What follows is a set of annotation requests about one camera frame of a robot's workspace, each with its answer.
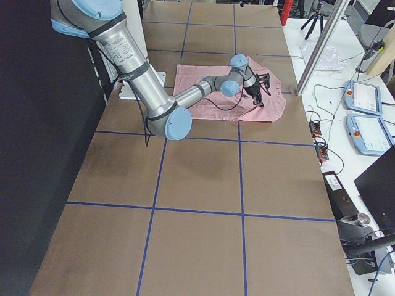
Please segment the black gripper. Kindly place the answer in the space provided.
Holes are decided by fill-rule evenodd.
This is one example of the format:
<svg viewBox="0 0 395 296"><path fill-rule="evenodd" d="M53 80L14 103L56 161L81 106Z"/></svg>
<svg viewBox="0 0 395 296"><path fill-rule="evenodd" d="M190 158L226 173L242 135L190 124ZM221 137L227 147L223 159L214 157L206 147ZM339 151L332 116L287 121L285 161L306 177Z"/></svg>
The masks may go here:
<svg viewBox="0 0 395 296"><path fill-rule="evenodd" d="M254 82L250 86L245 86L245 90L248 95L253 98L253 104L259 107L263 107L264 103L262 101L262 94L260 90L263 90L264 93L271 96L269 88L270 88L270 75L266 74L254 74Z"/></svg>

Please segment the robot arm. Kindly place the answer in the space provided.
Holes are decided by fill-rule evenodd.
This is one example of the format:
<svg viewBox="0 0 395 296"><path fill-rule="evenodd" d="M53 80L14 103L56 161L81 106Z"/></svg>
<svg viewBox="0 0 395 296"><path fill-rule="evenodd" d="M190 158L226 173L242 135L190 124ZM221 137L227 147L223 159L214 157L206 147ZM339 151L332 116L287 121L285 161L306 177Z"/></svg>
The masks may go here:
<svg viewBox="0 0 395 296"><path fill-rule="evenodd" d="M149 61L127 28L122 1L51 1L51 23L55 31L92 39L101 43L119 76L126 81L140 106L147 132L169 140L185 138L192 127L189 107L212 92L232 97L244 88L253 103L263 107L263 87L247 57L238 54L231 59L231 70L225 76L208 76L176 96L169 96Z"/></svg>

